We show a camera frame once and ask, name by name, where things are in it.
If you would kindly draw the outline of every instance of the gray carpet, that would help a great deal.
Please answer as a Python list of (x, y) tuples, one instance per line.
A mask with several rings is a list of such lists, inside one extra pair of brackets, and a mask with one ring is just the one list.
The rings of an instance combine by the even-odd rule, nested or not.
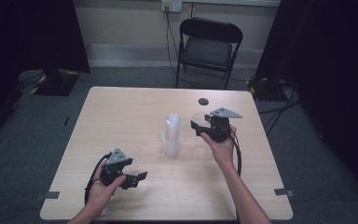
[[(91, 87), (174, 87), (170, 67), (91, 68), (90, 75), (81, 74), (68, 97), (37, 96), (30, 91), (39, 72), (21, 74), (19, 88), (23, 95), (17, 109), (0, 128), (0, 223), (49, 223), (39, 217), (43, 202), (36, 197), (48, 191)], [(247, 91), (244, 80), (254, 73), (254, 69), (235, 69), (235, 80), (229, 82), (228, 89)], [(183, 78), (208, 86), (180, 82), (180, 88), (223, 86), (220, 77), (194, 76), (193, 71)], [(291, 88), (285, 88), (285, 92), (289, 96)], [(284, 103), (256, 105), (264, 111)], [(268, 124), (267, 130), (273, 115), (261, 116), (263, 123)], [(358, 223), (358, 184), (346, 165), (320, 139), (314, 121), (302, 105), (282, 113), (268, 140), (283, 184), (296, 194), (290, 198), (294, 217), (285, 223)]]

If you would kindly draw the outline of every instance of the chair backrest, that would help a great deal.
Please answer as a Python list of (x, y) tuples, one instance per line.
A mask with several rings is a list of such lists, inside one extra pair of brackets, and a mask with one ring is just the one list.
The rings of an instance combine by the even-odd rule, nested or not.
[(237, 44), (241, 43), (243, 37), (241, 29), (232, 23), (202, 18), (191, 18), (182, 21), (180, 34), (181, 38), (183, 35), (191, 35)]

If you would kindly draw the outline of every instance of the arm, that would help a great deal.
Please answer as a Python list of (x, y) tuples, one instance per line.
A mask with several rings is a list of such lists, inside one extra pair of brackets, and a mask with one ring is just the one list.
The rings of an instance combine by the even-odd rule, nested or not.
[[(106, 161), (101, 162), (95, 173), (94, 180), (100, 178), (101, 170), (106, 164)], [(107, 206), (110, 198), (115, 194), (116, 189), (124, 182), (126, 176), (121, 175), (113, 181), (109, 186), (103, 185), (100, 180), (93, 183), (91, 191), (89, 192), (89, 200), (82, 210), (69, 221), (71, 224), (91, 223), (94, 218), (99, 216), (103, 209)]]
[[(232, 132), (237, 129), (231, 126)], [(216, 143), (206, 134), (201, 134), (202, 139), (211, 147), (213, 157), (219, 165), (226, 179), (228, 189), (231, 193), (241, 223), (270, 223), (263, 208), (255, 200), (251, 191), (243, 183), (233, 163), (234, 144), (231, 139), (222, 143)]]

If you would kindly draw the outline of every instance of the power outlet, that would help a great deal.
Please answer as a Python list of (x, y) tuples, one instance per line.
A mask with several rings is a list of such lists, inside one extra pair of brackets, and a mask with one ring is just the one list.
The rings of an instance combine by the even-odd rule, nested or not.
[(182, 12), (182, 1), (161, 0), (161, 11)]

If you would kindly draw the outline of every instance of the light wood tabletop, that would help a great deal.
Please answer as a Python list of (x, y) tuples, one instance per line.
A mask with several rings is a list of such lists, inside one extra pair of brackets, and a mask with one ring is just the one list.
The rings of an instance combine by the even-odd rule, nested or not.
[[(206, 98), (208, 105), (200, 105)], [(119, 147), (132, 165), (124, 174), (148, 172), (137, 188), (118, 189), (101, 220), (233, 220), (235, 206), (208, 145), (190, 127), (191, 117), (225, 107), (242, 115), (230, 119), (241, 147), (241, 178), (270, 219), (293, 216), (282, 180), (247, 91), (206, 91), (94, 87), (90, 89), (62, 156), (40, 216), (67, 220), (84, 206), (84, 188), (98, 160)], [(161, 134), (169, 113), (181, 117), (183, 147), (177, 157), (162, 151)]]

